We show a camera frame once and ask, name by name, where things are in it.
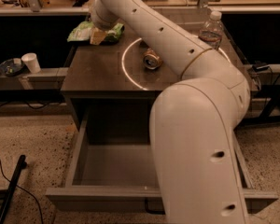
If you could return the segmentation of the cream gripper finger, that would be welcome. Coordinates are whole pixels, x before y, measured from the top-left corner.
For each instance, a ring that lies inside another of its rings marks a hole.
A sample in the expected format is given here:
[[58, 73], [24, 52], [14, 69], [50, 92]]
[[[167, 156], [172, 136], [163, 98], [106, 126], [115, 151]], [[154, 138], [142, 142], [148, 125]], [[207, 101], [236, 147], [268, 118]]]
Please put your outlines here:
[[101, 42], [104, 41], [105, 37], [106, 37], [105, 31], [102, 31], [94, 27], [91, 29], [90, 43], [92, 45], [99, 45]]

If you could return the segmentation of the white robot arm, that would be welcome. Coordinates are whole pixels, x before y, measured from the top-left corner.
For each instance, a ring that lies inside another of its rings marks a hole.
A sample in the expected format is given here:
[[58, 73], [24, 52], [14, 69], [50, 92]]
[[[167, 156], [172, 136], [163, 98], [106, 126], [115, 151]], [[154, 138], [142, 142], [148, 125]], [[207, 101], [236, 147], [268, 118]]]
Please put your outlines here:
[[179, 80], [152, 106], [150, 144], [169, 224], [249, 224], [234, 128], [250, 102], [242, 72], [143, 0], [95, 0], [95, 26], [124, 20]]

